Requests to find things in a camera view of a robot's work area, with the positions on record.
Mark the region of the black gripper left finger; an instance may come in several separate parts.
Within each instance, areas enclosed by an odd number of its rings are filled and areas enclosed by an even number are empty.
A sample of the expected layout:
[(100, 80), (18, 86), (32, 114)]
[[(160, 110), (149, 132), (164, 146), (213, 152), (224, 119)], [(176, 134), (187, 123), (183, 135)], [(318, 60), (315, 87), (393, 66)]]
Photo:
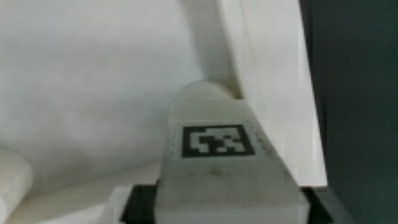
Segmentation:
[(155, 185), (116, 188), (105, 209), (105, 224), (155, 224)]

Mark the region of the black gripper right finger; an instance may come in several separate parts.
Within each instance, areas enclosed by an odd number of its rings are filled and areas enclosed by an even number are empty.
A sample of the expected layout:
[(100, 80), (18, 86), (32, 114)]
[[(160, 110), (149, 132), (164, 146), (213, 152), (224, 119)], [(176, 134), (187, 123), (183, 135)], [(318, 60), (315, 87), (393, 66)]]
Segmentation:
[(311, 208), (307, 224), (350, 224), (350, 214), (329, 187), (304, 187)]

